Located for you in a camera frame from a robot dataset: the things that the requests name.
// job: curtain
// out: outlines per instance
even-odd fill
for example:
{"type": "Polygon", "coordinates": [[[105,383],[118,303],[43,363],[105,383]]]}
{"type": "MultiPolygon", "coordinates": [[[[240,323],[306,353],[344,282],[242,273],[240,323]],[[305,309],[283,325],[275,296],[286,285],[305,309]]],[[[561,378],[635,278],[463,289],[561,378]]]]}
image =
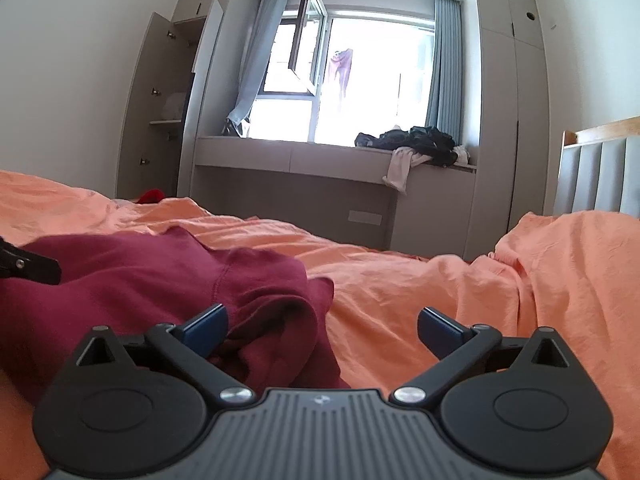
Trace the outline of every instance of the curtain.
{"type": "Polygon", "coordinates": [[[271,47],[276,37],[282,13],[287,0],[262,0],[255,19],[254,31],[247,50],[236,107],[228,115],[227,128],[238,132],[238,126],[244,121],[254,105],[260,91],[264,71],[267,70],[271,47]]]}
{"type": "Polygon", "coordinates": [[[427,126],[460,143],[462,114],[462,19],[460,2],[436,0],[433,75],[427,126]]]}

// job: maroon sweatshirt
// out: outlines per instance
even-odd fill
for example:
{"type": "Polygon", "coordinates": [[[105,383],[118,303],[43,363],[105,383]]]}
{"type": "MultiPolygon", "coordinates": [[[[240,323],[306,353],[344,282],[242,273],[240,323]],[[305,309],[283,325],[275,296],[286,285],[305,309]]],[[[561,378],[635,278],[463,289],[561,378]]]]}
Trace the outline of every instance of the maroon sweatshirt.
{"type": "Polygon", "coordinates": [[[258,394],[268,386],[344,388],[324,319],[334,284],[273,251],[214,251],[174,227],[142,234],[44,237],[24,247],[55,258],[60,285],[0,280],[0,367],[37,402],[95,325],[143,333],[213,303],[230,331],[210,361],[258,394]]]}

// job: headboard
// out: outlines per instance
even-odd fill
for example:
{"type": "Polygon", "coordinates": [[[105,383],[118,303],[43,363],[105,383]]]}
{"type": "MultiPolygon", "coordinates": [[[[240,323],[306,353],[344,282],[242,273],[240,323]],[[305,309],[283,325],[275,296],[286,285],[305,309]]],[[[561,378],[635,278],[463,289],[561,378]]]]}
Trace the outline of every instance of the headboard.
{"type": "Polygon", "coordinates": [[[564,133],[554,215],[593,209],[640,218],[640,117],[564,133]]]}

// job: open window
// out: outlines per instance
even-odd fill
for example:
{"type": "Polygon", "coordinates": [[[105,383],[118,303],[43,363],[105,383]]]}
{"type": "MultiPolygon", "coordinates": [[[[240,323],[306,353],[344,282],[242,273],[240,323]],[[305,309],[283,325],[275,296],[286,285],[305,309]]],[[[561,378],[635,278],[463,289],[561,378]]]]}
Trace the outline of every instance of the open window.
{"type": "Polygon", "coordinates": [[[300,0],[288,68],[316,95],[327,13],[322,0],[300,0]]]}

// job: orange blanket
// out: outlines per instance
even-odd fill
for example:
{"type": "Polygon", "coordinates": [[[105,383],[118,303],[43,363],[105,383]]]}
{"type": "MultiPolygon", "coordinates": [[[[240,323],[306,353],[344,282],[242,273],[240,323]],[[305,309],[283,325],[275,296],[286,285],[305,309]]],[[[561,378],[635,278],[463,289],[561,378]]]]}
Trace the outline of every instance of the orange blanket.
{"type": "MultiPolygon", "coordinates": [[[[0,235],[15,244],[48,234],[159,233],[176,224],[212,248],[270,248],[300,259],[310,277],[334,280],[327,329],[342,377],[354,387],[388,392],[434,362],[416,334],[427,305],[505,335],[556,327],[614,412],[600,470],[610,480],[638,476],[638,220],[603,212],[529,214],[490,256],[470,265],[456,256],[427,262],[336,244],[282,222],[213,216],[189,199],[135,205],[0,171],[0,235]]],[[[31,407],[7,380],[0,392],[0,479],[35,479],[46,466],[31,436],[31,407]]]]}

